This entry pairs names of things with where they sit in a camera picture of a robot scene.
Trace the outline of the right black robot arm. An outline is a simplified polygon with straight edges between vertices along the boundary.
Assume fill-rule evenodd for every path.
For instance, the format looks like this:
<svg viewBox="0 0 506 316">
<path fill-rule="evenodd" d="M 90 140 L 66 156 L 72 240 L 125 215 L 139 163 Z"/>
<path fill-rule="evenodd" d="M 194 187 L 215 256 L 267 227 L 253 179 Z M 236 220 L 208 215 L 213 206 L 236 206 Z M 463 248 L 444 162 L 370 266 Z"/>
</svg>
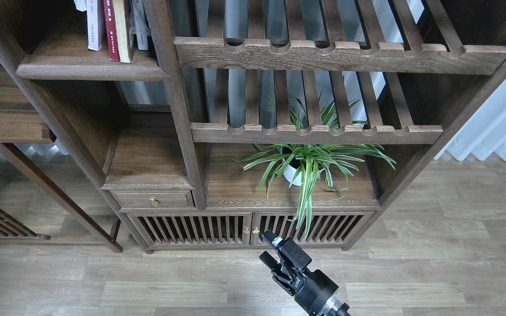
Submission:
<svg viewBox="0 0 506 316">
<path fill-rule="evenodd" d="M 279 255 L 279 262 L 267 251 L 260 260 L 271 270 L 273 280 L 310 316 L 347 316 L 349 306 L 336 298 L 339 288 L 321 270 L 308 270 L 311 257 L 292 238 L 283 239 L 267 230 L 263 240 Z"/>
</svg>

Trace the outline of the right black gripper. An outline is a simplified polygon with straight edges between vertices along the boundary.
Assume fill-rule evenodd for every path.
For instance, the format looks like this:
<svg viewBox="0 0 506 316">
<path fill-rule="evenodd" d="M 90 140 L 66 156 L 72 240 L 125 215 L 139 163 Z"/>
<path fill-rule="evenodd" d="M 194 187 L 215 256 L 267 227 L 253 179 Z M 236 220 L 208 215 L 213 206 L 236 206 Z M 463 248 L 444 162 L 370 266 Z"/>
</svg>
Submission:
<svg viewBox="0 0 506 316">
<path fill-rule="evenodd" d="M 277 262 L 267 251 L 259 256 L 271 270 L 273 280 L 289 295 L 295 296 L 295 302 L 307 314 L 337 314 L 340 308 L 340 302 L 336 298 L 339 286 L 321 270 L 307 270 L 311 257 L 292 238 L 284 240 L 271 230 L 263 233 L 262 239 L 272 246 L 280 257 L 280 262 Z"/>
</svg>

